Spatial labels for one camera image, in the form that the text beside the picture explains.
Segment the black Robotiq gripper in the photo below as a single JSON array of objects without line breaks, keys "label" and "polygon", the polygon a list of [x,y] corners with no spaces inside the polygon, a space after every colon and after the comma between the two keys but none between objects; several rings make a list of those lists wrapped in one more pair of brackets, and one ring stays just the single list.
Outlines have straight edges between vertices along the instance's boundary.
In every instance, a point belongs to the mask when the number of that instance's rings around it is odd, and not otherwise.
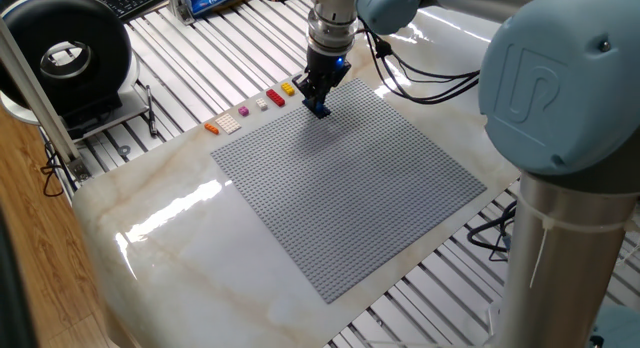
[{"label": "black Robotiq gripper", "polygon": [[326,55],[312,48],[307,50],[306,73],[292,78],[293,85],[304,95],[306,105],[323,106],[326,96],[337,87],[351,69],[345,55]]}]

